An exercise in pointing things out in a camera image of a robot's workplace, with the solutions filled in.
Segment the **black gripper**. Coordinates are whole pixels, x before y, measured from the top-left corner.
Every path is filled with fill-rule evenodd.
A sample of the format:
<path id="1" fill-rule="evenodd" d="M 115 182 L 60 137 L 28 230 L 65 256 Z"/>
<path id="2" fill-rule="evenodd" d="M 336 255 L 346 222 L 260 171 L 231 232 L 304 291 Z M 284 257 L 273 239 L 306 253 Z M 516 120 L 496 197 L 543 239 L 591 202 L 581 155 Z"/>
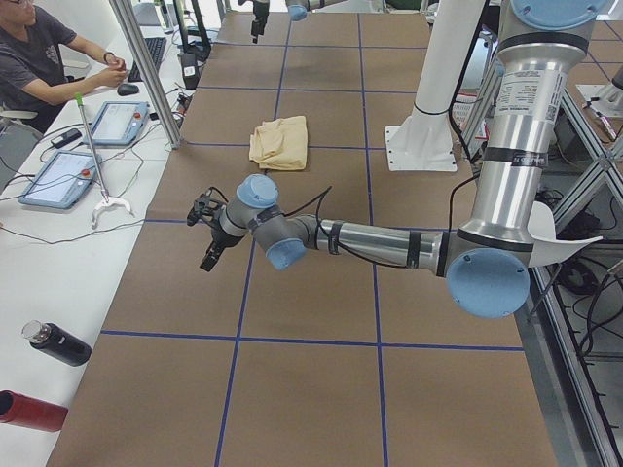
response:
<path id="1" fill-rule="evenodd" d="M 218 264 L 224 250 L 239 244 L 239 237 L 227 233 L 220 223 L 220 217 L 225 213 L 227 201 L 227 198 L 218 188 L 208 188 L 193 201 L 188 213 L 188 226 L 194 226 L 199 221 L 210 226 L 211 242 L 200 263 L 202 270 L 212 271 Z"/>
<path id="2" fill-rule="evenodd" d="M 251 23 L 251 38 L 253 44 L 258 44 L 259 37 L 258 35 L 263 35 L 265 32 L 265 27 L 268 22 L 269 17 L 269 2 L 268 1 L 260 1 L 253 0 L 253 10 L 252 13 L 254 15 L 254 19 Z"/>

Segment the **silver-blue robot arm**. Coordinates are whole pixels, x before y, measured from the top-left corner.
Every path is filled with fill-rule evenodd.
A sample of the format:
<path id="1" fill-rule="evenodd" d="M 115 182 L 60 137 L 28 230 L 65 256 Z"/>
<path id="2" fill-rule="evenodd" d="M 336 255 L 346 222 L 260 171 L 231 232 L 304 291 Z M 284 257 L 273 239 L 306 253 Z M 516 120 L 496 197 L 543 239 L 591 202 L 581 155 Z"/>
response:
<path id="1" fill-rule="evenodd" d="M 308 12 L 342 3 L 343 0 L 286 0 L 287 13 L 292 21 L 299 21 L 307 17 Z M 270 0 L 253 0 L 250 36 L 253 44 L 257 44 L 259 37 L 265 33 L 270 14 Z"/>
<path id="2" fill-rule="evenodd" d="M 202 268 L 251 235 L 276 269 L 308 250 L 348 253 L 393 269 L 427 269 L 445 279 L 454 302 L 484 318 L 507 316 L 526 302 L 530 271 L 561 264 L 586 246 L 559 240 L 551 210 L 535 198 L 568 73 L 585 57 L 599 1 L 506 1 L 492 71 L 501 83 L 493 126 L 468 219 L 453 220 L 459 182 L 449 119 L 481 1 L 443 1 L 438 7 L 411 115 L 385 129 L 388 167 L 410 175 L 389 194 L 389 205 L 412 216 L 435 213 L 425 228 L 415 220 L 386 227 L 329 220 L 302 210 L 284 213 L 274 180 L 252 174 L 226 198 L 210 188 L 194 202 L 189 225 L 204 222 L 212 240 Z"/>

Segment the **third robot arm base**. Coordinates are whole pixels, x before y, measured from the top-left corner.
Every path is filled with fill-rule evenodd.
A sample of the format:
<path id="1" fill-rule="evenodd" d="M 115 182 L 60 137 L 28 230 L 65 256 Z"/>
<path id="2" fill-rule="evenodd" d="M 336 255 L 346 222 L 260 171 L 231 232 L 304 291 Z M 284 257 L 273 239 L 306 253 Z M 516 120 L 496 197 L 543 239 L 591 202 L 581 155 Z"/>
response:
<path id="1" fill-rule="evenodd" d="M 606 117 L 622 118 L 622 68 L 608 84 L 595 88 L 589 94 L 586 106 Z"/>

